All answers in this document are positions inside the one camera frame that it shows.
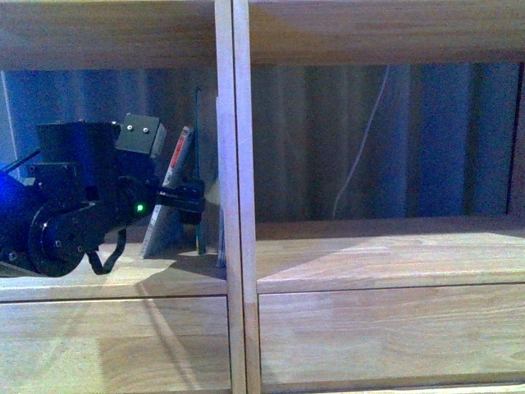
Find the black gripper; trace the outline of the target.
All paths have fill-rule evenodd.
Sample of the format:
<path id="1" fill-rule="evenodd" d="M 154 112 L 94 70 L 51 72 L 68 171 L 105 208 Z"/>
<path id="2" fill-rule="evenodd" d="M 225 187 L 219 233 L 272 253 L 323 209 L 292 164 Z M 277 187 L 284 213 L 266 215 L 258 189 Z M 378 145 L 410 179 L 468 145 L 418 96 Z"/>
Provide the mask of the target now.
<path id="1" fill-rule="evenodd" d="M 144 153 L 111 149 L 96 153 L 88 161 L 85 195 L 91 203 L 89 217 L 100 230 L 115 230 L 138 222 L 153 211 L 158 178 L 154 161 Z M 177 187 L 158 188 L 161 205 L 199 205 L 204 203 L 205 183 L 184 179 Z M 202 209 L 180 209 L 180 221 L 199 225 Z"/>

